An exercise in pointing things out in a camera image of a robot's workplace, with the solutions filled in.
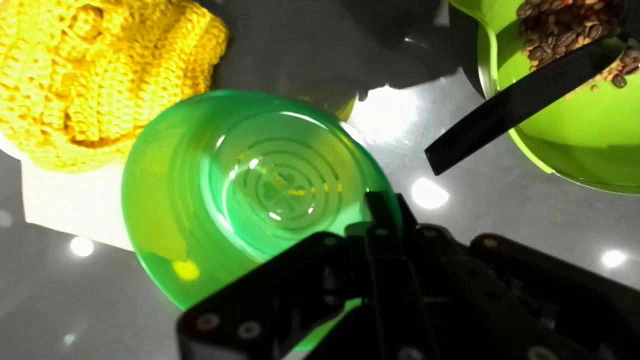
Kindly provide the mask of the heap of coffee beans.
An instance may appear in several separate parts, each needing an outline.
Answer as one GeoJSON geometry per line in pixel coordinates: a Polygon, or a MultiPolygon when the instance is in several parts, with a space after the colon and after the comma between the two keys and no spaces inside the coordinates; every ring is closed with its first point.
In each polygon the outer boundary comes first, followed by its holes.
{"type": "Polygon", "coordinates": [[[563,96],[603,82],[640,89],[640,0],[523,0],[516,17],[530,70],[563,96]]]}

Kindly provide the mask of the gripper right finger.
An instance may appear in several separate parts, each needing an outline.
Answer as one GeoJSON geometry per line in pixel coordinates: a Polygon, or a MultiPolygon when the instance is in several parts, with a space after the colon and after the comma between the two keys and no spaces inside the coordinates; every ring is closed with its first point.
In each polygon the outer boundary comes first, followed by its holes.
{"type": "Polygon", "coordinates": [[[397,202],[411,255],[469,321],[473,358],[640,360],[640,290],[503,235],[461,244],[397,202]]]}

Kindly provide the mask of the white block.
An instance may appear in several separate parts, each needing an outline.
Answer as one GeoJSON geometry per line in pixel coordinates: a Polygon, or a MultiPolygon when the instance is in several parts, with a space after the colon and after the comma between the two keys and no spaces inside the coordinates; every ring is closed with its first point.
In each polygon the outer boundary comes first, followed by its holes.
{"type": "Polygon", "coordinates": [[[33,164],[0,133],[0,151],[21,163],[25,221],[133,251],[122,216],[122,164],[57,173],[33,164]]]}

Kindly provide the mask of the translucent green plastic bowl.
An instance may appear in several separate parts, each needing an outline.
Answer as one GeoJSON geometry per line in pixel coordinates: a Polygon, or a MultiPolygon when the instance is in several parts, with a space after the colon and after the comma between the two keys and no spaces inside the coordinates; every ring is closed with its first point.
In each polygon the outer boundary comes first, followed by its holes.
{"type": "MultiPolygon", "coordinates": [[[[395,200],[381,166],[327,112],[259,92],[192,96],[151,121],[126,160],[122,212],[147,274],[183,313],[321,231],[395,200]]],[[[398,205],[391,219],[402,225],[398,205]]],[[[311,351],[330,321],[293,350],[311,351]]]]}

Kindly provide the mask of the yellow knitted cloth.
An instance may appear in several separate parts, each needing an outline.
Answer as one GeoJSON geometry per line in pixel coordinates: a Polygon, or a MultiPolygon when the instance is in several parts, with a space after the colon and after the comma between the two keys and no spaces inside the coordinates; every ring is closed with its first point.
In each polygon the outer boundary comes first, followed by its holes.
{"type": "Polygon", "coordinates": [[[0,0],[0,136],[54,173],[123,163],[229,37],[196,0],[0,0]]]}

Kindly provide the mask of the lime green bowl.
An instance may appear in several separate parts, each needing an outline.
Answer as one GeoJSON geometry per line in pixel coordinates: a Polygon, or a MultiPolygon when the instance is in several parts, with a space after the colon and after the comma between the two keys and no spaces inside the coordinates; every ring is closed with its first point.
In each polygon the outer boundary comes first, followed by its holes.
{"type": "MultiPolygon", "coordinates": [[[[478,23],[477,68],[482,94],[528,75],[516,16],[524,0],[448,0],[478,23]]],[[[640,69],[617,88],[598,77],[509,131],[544,173],[599,191],[640,196],[640,69]]]]}

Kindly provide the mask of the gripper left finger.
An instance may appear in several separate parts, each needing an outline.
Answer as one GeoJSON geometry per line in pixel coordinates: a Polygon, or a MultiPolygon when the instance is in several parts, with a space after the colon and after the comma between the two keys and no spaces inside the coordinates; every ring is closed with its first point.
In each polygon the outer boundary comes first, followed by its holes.
{"type": "Polygon", "coordinates": [[[404,251],[416,219],[396,194],[365,195],[372,220],[320,231],[186,310],[180,360],[284,360],[334,326],[304,360],[437,360],[418,276],[404,251]],[[401,225],[391,205],[398,205],[401,225]]]}

